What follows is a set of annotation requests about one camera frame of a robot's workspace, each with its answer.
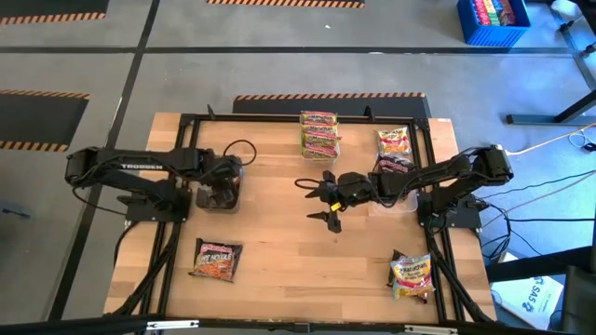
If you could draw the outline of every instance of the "clear plastic container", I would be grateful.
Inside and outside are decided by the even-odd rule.
[[[412,190],[405,199],[398,201],[392,208],[384,208],[383,205],[371,203],[369,214],[375,216],[391,216],[395,214],[412,213],[418,209],[418,191]]]

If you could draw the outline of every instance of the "colorful items in bin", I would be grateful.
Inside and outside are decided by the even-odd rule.
[[[486,7],[484,6],[483,0],[473,0],[472,3],[478,12],[478,16],[480,18],[481,25],[491,25],[491,19],[488,16],[488,12],[486,11]]]
[[[333,160],[339,156],[337,114],[302,111],[302,157],[312,160]]]
[[[516,25],[515,13],[513,13],[513,8],[511,7],[511,3],[509,0],[498,0],[501,2],[501,7],[503,10],[499,13],[499,19],[501,20],[502,25]]]
[[[496,15],[496,10],[494,10],[493,0],[482,0],[482,2],[484,3],[484,7],[488,13],[488,18],[491,22],[491,25],[501,25],[501,22],[499,22],[499,17]]]
[[[476,21],[486,26],[515,25],[515,14],[508,0],[471,0]]]
[[[381,157],[400,156],[412,152],[407,127],[380,130],[376,133],[378,135],[379,155]]]

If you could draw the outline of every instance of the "white cable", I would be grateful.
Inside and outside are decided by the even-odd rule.
[[[584,140],[584,142],[582,144],[577,144],[577,143],[571,141],[571,138],[574,136],[580,136]],[[584,145],[586,145],[588,143],[594,143],[594,141],[591,138],[589,138],[588,135],[586,135],[584,130],[579,130],[579,133],[569,135],[567,140],[569,140],[571,145],[575,146],[576,148],[582,148],[582,147],[584,147]]]
[[[581,178],[581,179],[578,179],[577,181],[574,181],[574,182],[572,182],[572,183],[570,183],[570,184],[568,184],[568,185],[566,185],[566,186],[563,186],[562,188],[560,188],[560,189],[558,189],[558,190],[555,190],[555,191],[549,192],[549,193],[547,193],[547,194],[544,194],[544,195],[540,195],[540,196],[539,196],[539,197],[537,197],[537,198],[534,198],[534,199],[528,200],[528,201],[526,201],[526,202],[524,202],[524,203],[521,203],[521,204],[519,204],[519,205],[517,205],[517,206],[514,206],[514,207],[512,207],[512,208],[510,208],[510,209],[506,209],[506,210],[505,210],[505,213],[509,214],[509,212],[510,212],[511,210],[513,210],[513,209],[517,209],[517,208],[520,208],[520,207],[526,206],[526,205],[528,205],[528,204],[531,204],[531,203],[533,203],[533,202],[535,202],[535,201],[537,201],[537,200],[540,200],[540,199],[542,199],[542,198],[545,198],[545,197],[547,197],[547,196],[549,196],[549,195],[553,195],[553,194],[556,194],[556,193],[558,193],[558,192],[560,192],[560,191],[566,190],[566,189],[570,188],[571,186],[574,186],[574,185],[576,185],[576,184],[579,184],[580,182],[582,182],[582,181],[584,181],[585,179],[587,179],[587,178],[589,178],[589,177],[593,176],[594,174],[596,174],[596,171],[594,171],[594,172],[590,173],[589,175],[586,175],[586,176],[584,176],[584,177],[583,177],[583,178]],[[503,215],[504,215],[504,213],[501,213],[501,214],[497,215],[497,216],[496,216],[496,217],[494,217],[492,220],[488,221],[488,223],[486,223],[485,225],[483,225],[483,226],[482,226],[482,228],[486,228],[486,227],[487,227],[489,224],[493,223],[495,220],[499,219],[499,218],[500,218],[500,217],[502,217]]]
[[[587,125],[587,126],[585,126],[585,127],[582,127],[582,128],[580,128],[580,129],[578,129],[578,130],[574,130],[574,131],[568,132],[568,133],[566,133],[566,134],[562,134],[561,136],[558,136],[558,137],[556,137],[556,138],[554,138],[554,139],[551,139],[551,140],[548,140],[548,141],[543,141],[542,143],[538,143],[537,145],[533,145],[533,146],[531,146],[531,147],[529,147],[529,148],[526,148],[526,149],[523,149],[523,150],[521,150],[521,151],[518,151],[518,152],[512,153],[512,152],[509,152],[509,151],[507,151],[507,150],[506,150],[506,151],[505,151],[505,153],[506,153],[507,155],[518,155],[518,154],[525,154],[525,153],[527,153],[527,152],[529,152],[529,151],[532,151],[533,149],[539,148],[539,147],[541,147],[541,146],[543,146],[543,145],[547,145],[547,144],[549,144],[549,143],[551,143],[551,142],[553,142],[553,141],[560,140],[560,139],[564,138],[565,136],[572,136],[572,135],[575,135],[575,134],[576,134],[576,133],[578,133],[578,132],[582,132],[582,133],[583,133],[583,131],[584,131],[584,130],[588,129],[589,127],[593,127],[593,126],[596,126],[596,122],[595,122],[595,123],[592,123],[592,124],[589,124],[589,125]]]

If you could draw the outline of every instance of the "yellow snack bag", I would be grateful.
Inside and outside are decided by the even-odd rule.
[[[412,152],[407,127],[394,130],[381,130],[376,133],[379,141],[379,155],[396,156],[410,154]]]
[[[422,257],[401,256],[391,262],[393,297],[425,296],[435,290],[430,277],[430,254]]]

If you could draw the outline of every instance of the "yellow and black hazard stripe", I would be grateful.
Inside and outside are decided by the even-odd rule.
[[[424,98],[420,92],[410,93],[327,93],[327,94],[264,94],[240,95],[236,101],[265,101],[265,100],[312,100],[312,99],[369,99],[369,98]]]
[[[0,149],[63,153],[68,149],[68,145],[59,143],[0,141]]]
[[[63,153],[89,98],[87,93],[0,89],[0,149]]]
[[[215,5],[364,8],[364,0],[207,0]]]
[[[78,14],[56,14],[56,15],[31,15],[3,17],[0,25],[3,24],[25,24],[25,23],[50,23],[67,22],[76,20],[99,20],[105,18],[105,13],[78,13]]]
[[[89,100],[89,94],[86,94],[86,93],[33,91],[33,90],[26,90],[26,89],[1,89],[0,94],[24,95],[24,96],[34,96],[34,97],[81,98],[81,99]]]

